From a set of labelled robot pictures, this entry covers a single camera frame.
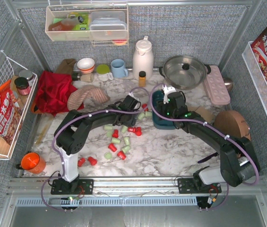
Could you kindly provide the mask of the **teal plastic storage basket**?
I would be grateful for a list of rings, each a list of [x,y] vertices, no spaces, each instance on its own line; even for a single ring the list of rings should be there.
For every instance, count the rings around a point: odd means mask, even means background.
[[[162,90],[155,91],[152,95],[152,104],[154,109],[161,115],[166,118],[171,118],[172,115],[164,114],[164,92]],[[177,129],[174,126],[173,121],[169,121],[161,118],[155,112],[152,115],[154,126],[160,130],[175,130]]]

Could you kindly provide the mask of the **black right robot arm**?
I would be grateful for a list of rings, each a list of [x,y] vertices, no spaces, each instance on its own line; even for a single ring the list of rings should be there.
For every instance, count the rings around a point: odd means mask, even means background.
[[[220,174],[230,186],[259,182],[260,166],[252,142],[246,137],[224,134],[200,114],[189,111],[183,92],[164,96],[155,101],[152,109],[160,118],[173,122],[176,129],[182,129],[212,147],[220,157]]]

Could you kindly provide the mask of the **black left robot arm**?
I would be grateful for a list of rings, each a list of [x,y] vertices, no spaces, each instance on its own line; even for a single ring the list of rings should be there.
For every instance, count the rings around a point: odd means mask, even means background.
[[[91,130],[106,124],[135,125],[141,102],[127,95],[124,100],[93,113],[71,110],[54,133],[52,149],[61,159],[62,173],[52,183],[52,189],[61,187],[62,192],[74,192],[78,188],[78,153],[84,147]]]

